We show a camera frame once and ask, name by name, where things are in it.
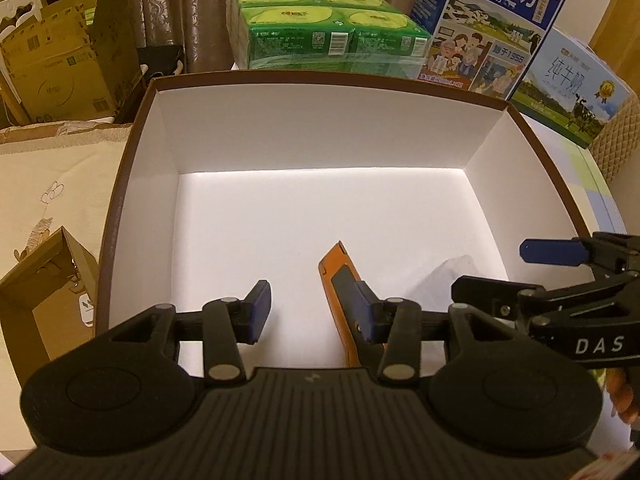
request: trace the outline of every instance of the white label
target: white label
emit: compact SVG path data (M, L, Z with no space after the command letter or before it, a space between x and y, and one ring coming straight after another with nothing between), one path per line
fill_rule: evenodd
M331 43L329 43L329 56L341 56L347 50L349 42L348 32L332 32Z
M80 303L80 317L82 318L82 322L87 326L94 325L94 304L89 299L88 294L83 294L78 298L78 302Z
M569 480L616 480L640 457L636 450L607 453L584 469L580 469Z
M415 38L414 49L411 52L412 57L424 57L427 48L427 38Z

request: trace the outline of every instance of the quilted fabric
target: quilted fabric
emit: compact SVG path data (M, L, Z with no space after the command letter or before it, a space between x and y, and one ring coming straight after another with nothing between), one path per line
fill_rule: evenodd
M640 144L640 102L631 92L618 113L606 124L589 150L607 184L618 174Z

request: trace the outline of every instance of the embroidered heart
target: embroidered heart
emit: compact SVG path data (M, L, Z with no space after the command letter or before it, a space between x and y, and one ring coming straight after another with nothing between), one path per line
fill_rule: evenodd
M65 189L63 184L58 184L58 182L54 182L49 186L49 189L40 197L40 200L45 204L50 203L55 197L60 196L62 190Z

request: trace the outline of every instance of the ribbed black surface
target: ribbed black surface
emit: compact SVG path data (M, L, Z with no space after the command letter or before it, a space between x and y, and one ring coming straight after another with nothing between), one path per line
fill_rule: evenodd
M262 368L246 385L210 391L168 439L118 456L38 448L8 480L564 480L592 460L494 456L455 440L418 397L363 369Z

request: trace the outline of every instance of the finger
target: finger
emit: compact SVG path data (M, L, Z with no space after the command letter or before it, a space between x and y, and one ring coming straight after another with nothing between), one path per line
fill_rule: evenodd
M610 397L618 413L624 413L634 400L634 391L629 384L625 384L616 393L610 394Z
M626 374L622 368L607 368L604 384L610 394L615 394L626 383Z
M638 407L634 404L626 412L620 413L620 420L625 424L633 424L638 418Z

